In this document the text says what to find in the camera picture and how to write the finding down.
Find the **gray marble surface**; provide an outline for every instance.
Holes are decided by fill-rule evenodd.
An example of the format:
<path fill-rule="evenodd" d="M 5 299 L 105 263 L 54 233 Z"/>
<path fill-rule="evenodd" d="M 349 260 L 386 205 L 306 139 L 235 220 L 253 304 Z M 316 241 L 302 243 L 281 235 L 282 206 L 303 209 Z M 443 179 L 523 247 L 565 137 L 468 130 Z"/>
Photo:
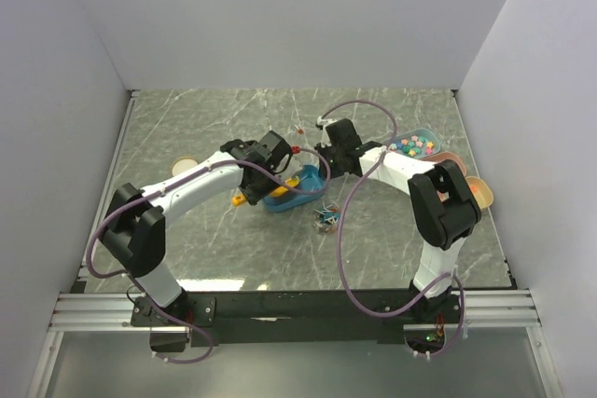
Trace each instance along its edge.
<path fill-rule="evenodd" d="M 322 136 L 314 126 L 317 116 L 355 98 L 387 106 L 396 114 L 401 132 L 432 130 L 442 150 L 458 154 L 468 174 L 476 174 L 456 102 L 447 89 L 144 90 L 135 100 L 112 186 L 154 184 L 171 176 L 177 158 L 201 161 L 228 140 L 258 140 L 270 129 L 291 144 L 313 147 Z M 389 119 L 370 106 L 345 106 L 333 117 L 351 118 L 364 141 L 383 141 L 390 134 Z M 298 134 L 295 125 L 304 133 Z M 300 158 L 311 161 L 308 155 Z M 341 204 L 355 181 L 354 176 L 334 180 L 327 199 Z M 261 204 L 231 207 L 235 194 L 213 197 L 169 227 L 166 261 L 184 286 L 189 290 L 340 287 L 335 236 L 317 233 L 312 204 L 269 213 Z M 346 219 L 343 253 L 350 284 L 408 286 L 422 245 L 407 195 L 375 181 L 365 183 Z M 118 267 L 103 246 L 95 264 L 101 271 Z M 458 273 L 467 287 L 510 286 L 487 212 L 461 251 Z M 121 278 L 90 279 L 87 292 L 122 292 L 128 286 Z"/>

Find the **black base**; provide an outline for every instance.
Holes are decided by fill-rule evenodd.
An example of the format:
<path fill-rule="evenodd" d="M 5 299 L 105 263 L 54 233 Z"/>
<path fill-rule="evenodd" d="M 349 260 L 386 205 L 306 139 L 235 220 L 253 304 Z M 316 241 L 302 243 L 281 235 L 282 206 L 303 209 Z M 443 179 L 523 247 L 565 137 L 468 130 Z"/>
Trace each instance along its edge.
<path fill-rule="evenodd" d="M 400 308 L 413 294 L 408 289 L 354 291 L 359 301 L 375 311 Z M 445 323 L 458 323 L 458 297 L 448 295 L 431 311 L 412 311 L 392 319 L 372 318 L 357 309 L 344 291 L 188 293 L 194 323 L 214 338 L 216 345 L 264 342 L 314 342 L 375 340 L 380 344 L 403 344 L 404 325 L 436 323 L 443 313 Z M 132 326 L 169 325 L 139 297 L 135 301 Z M 167 337 L 163 342 L 168 346 Z M 193 333 L 191 346 L 205 346 Z"/>

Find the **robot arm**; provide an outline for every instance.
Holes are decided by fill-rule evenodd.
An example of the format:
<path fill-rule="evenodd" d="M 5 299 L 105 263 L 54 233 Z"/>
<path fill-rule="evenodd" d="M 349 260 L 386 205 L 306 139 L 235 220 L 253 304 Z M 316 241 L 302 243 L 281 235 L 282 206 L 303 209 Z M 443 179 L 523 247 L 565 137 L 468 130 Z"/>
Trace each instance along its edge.
<path fill-rule="evenodd" d="M 332 177 L 346 172 L 362 176 L 385 151 L 375 142 L 363 144 L 349 119 L 326 123 L 325 130 L 330 144 L 319 144 L 315 149 L 330 163 Z M 479 205 L 457 165 L 450 160 L 434 164 L 391 152 L 368 178 L 410 195 L 417 228 L 424 239 L 411 288 L 422 291 L 441 274 L 452 273 L 461 247 L 481 218 Z M 449 196 L 442 201 L 438 192 Z M 425 297 L 440 299 L 450 289 L 451 278 L 447 278 L 427 291 Z"/>
<path fill-rule="evenodd" d="M 230 141 L 197 167 L 167 181 L 141 189 L 123 185 L 115 192 L 107 214 L 141 197 L 162 194 L 114 219 L 100 241 L 161 308 L 184 317 L 187 293 L 163 261 L 166 227 L 210 197 L 233 188 L 240 188 L 250 204 L 257 204 L 278 185 L 263 173 L 234 162 L 252 162 L 274 174 L 292 154 L 290 145 L 269 131 L 259 142 Z"/>

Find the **blue dish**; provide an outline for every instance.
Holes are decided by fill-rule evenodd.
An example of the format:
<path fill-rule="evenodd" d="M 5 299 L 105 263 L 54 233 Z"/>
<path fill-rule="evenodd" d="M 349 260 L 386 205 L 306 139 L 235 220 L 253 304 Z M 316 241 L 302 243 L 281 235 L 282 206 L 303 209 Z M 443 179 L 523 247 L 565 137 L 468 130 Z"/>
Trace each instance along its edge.
<path fill-rule="evenodd" d="M 296 188 L 313 191 L 324 187 L 325 182 L 319 176 L 319 169 L 313 165 L 304 165 L 302 170 L 297 173 L 297 176 L 299 177 L 299 182 Z M 278 198 L 266 196 L 261 202 L 263 202 L 263 206 L 270 212 L 278 213 L 320 199 L 322 196 L 324 196 L 323 191 L 316 195 L 300 195 L 288 191 Z"/>
<path fill-rule="evenodd" d="M 423 137 L 425 139 L 425 142 L 433 142 L 433 148 L 430 154 L 425 154 L 425 148 L 423 147 L 421 154 L 417 154 L 412 158 L 428 158 L 429 156 L 433 156 L 434 154 L 437 154 L 439 152 L 439 149 L 441 148 L 441 143 L 438 137 L 432 131 L 426 130 L 425 128 L 419 128 L 418 130 L 411 130 L 409 132 L 397 135 L 393 141 L 388 142 L 387 144 L 395 144 L 397 152 L 399 152 L 400 154 L 404 154 L 404 152 L 402 151 L 403 145 L 401 141 L 402 139 L 410 141 L 413 135 L 416 135 L 419 138 Z"/>

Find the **white wall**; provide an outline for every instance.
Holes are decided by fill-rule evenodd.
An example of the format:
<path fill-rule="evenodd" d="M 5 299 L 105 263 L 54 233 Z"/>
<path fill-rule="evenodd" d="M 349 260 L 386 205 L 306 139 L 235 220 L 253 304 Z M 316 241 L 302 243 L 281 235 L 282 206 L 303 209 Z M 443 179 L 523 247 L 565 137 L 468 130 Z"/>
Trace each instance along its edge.
<path fill-rule="evenodd" d="M 597 396 L 597 0 L 507 0 L 458 100 L 567 397 Z"/>
<path fill-rule="evenodd" d="M 81 0 L 128 88 L 459 88 L 505 0 Z"/>
<path fill-rule="evenodd" d="M 76 276 L 126 91 L 76 0 L 0 10 L 0 396 L 12 398 Z"/>

